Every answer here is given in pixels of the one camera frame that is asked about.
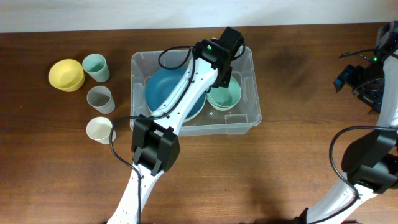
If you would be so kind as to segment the white small bowl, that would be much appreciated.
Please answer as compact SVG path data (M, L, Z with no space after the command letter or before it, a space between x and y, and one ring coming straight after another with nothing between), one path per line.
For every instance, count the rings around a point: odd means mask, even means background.
M220 105L213 100L213 98L207 94L206 96L207 101L209 104L216 110L218 111L227 111L232 108L234 108L240 101L241 97L235 97L235 96L223 96L219 102L221 103Z

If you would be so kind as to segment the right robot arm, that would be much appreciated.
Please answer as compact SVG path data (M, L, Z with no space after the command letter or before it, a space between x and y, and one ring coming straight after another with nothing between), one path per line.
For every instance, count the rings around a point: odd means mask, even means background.
M365 126L368 134L352 142L343 155L341 169L333 160L336 140L360 126L342 129L333 137L329 161L338 182L314 206L306 208L294 223L347 223L348 217L365 201L397 188L397 21L377 31L370 51L369 66L348 65L334 80L336 91L344 85L362 102L379 113L375 126Z

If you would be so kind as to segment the mint green small bowl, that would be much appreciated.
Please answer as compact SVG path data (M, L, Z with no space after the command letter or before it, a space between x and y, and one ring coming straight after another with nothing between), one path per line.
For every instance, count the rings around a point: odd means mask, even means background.
M231 81L228 88L212 88L207 94L209 94L213 98L213 100L220 105L221 103L219 102L219 100L223 96L241 97L242 92L238 81L235 79L235 77L231 76Z

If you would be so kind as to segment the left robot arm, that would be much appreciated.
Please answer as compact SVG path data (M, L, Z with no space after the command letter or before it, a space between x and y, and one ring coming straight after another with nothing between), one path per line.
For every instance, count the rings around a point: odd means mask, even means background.
M220 38L204 39L188 48L188 67L167 99L150 116L127 116L134 123L133 161L123 160L131 176L109 223L140 223L142 210L158 179L180 153L178 134L199 97L212 88L229 87L232 61L244 54L244 37L227 27Z

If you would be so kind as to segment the dark blue bowl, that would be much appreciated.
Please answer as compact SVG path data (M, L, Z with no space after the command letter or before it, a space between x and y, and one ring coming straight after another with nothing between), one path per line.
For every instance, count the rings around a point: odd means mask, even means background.
M177 70L160 69L149 78L145 87L145 100L151 112L156 110L171 94L186 71L185 67Z

